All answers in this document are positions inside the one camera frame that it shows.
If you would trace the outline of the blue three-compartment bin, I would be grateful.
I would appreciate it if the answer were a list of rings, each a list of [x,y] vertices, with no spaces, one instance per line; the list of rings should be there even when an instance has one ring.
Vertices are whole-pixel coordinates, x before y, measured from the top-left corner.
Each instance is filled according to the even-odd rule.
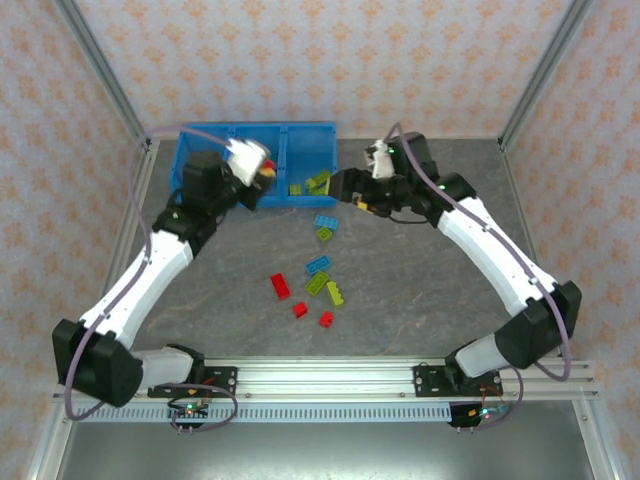
[[[190,128],[228,140],[255,140],[271,152],[277,165],[276,181],[262,197],[261,208],[325,208],[336,205],[330,196],[310,196],[306,183],[317,173],[338,170],[336,126],[333,122],[235,122],[190,123]],[[288,187],[301,186],[300,196],[290,196]]]

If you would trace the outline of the grey metal sheet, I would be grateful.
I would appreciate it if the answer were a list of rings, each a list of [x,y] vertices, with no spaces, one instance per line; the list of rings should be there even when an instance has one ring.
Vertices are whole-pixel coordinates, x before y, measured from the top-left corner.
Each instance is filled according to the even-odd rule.
[[[179,435],[159,424],[80,424],[56,480],[595,480],[572,427],[234,424]]]

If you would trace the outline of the aluminium table side rail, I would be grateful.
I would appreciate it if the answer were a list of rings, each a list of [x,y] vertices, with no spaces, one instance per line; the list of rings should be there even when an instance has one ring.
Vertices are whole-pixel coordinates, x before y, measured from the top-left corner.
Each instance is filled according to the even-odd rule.
[[[136,210],[142,209],[160,143],[158,139],[150,140],[148,146],[141,148],[134,169],[127,177],[127,181],[131,182],[134,200],[130,200],[126,205],[111,256],[111,264],[100,295],[106,293],[115,284],[128,265],[139,226]],[[56,480],[58,477],[74,423],[66,415],[64,398],[58,398],[57,394],[58,388],[49,398],[50,411],[25,480]]]
[[[520,217],[523,231],[525,232],[526,244],[534,260],[537,259],[537,254],[534,248],[529,224],[526,220],[524,213],[523,203],[520,198],[519,190],[515,182],[515,170],[511,167],[508,159],[508,144],[502,138],[498,138],[498,145],[502,152],[505,169],[507,171],[509,182],[513,190],[513,195],[517,204],[517,209]],[[578,386],[577,383],[557,383],[555,386],[567,387],[568,394],[571,398],[556,398],[556,397],[544,397],[544,399],[538,399],[543,404],[560,402],[562,405],[571,405],[572,420],[569,421],[569,427],[576,427],[580,432],[580,441],[578,447],[580,452],[584,450],[588,459],[588,465],[585,461],[578,462],[579,465],[575,467],[576,475],[569,475],[562,477],[569,480],[575,480],[579,478],[589,478],[593,480],[628,480],[624,469],[624,465],[621,463],[621,457],[618,450],[614,445],[613,438],[613,422],[608,413],[607,406],[605,405],[605,399],[602,395],[603,387],[595,381],[595,377],[586,378],[586,387]]]

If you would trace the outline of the aluminium frame post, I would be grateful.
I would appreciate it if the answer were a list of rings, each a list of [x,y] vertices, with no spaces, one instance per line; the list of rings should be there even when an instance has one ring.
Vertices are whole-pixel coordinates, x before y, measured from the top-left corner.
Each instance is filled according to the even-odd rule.
[[[114,104],[117,113],[123,120],[127,131],[135,139],[138,139],[144,134],[142,122],[89,26],[77,0],[52,0],[52,2],[76,38],[85,58],[90,63],[98,80]]]
[[[502,153],[506,153],[516,141],[536,102],[550,82],[560,60],[581,28],[594,0],[571,0],[554,35],[538,62],[533,75],[520,96],[502,134],[497,142]]]

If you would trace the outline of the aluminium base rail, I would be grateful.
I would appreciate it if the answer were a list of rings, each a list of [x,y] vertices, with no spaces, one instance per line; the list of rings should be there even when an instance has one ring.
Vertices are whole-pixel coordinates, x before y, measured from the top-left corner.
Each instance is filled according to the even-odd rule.
[[[555,382],[577,383],[584,388],[586,378],[595,377],[595,369],[587,361],[575,362],[565,381],[556,381],[537,367],[518,371],[505,369],[472,380],[471,387],[458,394],[446,385],[444,375],[440,372],[444,365],[441,359],[402,356],[228,357],[209,358],[205,364],[235,367],[234,394],[239,399],[254,402],[382,402],[396,398],[450,402],[479,401],[483,398],[495,401],[522,398],[531,401],[529,399],[532,396],[535,400],[544,397],[571,398],[568,388],[555,386]]]

